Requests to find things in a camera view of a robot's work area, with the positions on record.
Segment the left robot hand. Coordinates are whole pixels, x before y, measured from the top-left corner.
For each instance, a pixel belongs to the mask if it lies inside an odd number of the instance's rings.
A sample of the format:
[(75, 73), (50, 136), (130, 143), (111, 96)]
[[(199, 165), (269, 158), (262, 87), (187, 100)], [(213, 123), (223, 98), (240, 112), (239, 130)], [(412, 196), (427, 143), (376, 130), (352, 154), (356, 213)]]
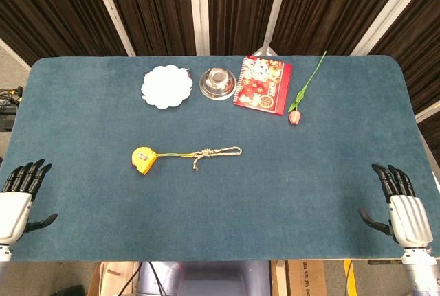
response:
[(16, 243), (23, 234), (51, 225), (58, 217), (54, 213), (45, 220), (30, 222), (30, 210), (45, 175), (52, 164), (44, 159), (16, 167), (1, 189), (1, 246)]

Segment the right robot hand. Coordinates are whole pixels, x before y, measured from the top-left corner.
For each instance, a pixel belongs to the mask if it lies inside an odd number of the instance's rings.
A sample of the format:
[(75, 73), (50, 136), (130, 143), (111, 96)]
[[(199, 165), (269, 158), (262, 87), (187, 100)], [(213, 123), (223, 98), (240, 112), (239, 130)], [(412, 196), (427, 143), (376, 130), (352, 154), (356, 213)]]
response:
[(373, 164), (372, 169), (381, 183), (390, 218), (387, 224), (378, 222), (361, 208), (362, 220), (370, 228), (392, 236), (405, 249), (426, 248), (433, 235), (424, 204), (416, 196), (409, 176), (392, 165)]

